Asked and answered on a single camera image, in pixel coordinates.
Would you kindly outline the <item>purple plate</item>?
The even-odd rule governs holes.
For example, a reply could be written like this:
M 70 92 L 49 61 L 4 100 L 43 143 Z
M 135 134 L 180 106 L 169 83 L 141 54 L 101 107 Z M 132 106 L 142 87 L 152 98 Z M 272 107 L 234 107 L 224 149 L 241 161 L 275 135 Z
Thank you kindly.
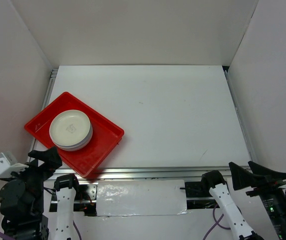
M 91 129 L 89 133 L 86 135 L 86 137 L 79 143 L 76 143 L 70 146 L 63 146 L 63 145 L 55 144 L 55 146 L 58 147 L 59 149 L 62 149 L 68 152 L 78 151 L 84 148 L 91 141 L 92 136 L 93 136 L 93 130 Z

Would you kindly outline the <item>cream plate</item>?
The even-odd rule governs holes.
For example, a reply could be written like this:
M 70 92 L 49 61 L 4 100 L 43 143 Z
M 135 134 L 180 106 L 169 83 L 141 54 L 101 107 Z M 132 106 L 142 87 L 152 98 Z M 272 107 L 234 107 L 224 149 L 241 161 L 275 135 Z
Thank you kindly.
M 71 109 L 59 113 L 52 120 L 48 132 L 55 145 L 71 148 L 87 144 L 93 136 L 93 127 L 84 112 Z

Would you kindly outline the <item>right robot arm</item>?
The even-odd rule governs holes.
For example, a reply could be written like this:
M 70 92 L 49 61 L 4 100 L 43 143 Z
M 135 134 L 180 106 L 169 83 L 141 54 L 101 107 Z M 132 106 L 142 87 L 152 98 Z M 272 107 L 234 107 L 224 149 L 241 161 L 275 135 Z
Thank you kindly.
M 253 161 L 249 170 L 230 162 L 233 190 L 246 190 L 248 197 L 261 204 L 241 207 L 233 200 L 228 183 L 218 170 L 201 177 L 201 191 L 212 196 L 221 209 L 234 240 L 286 240 L 286 172 L 279 172 Z

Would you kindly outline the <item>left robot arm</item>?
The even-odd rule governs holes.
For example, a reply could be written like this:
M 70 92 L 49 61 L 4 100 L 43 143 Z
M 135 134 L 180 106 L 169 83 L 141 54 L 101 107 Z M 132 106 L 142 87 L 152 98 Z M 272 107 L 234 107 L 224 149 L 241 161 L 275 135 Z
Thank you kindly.
M 75 240 L 74 201 L 82 187 L 73 173 L 46 183 L 63 161 L 56 147 L 32 150 L 30 161 L 19 163 L 0 154 L 0 213 L 3 240 Z

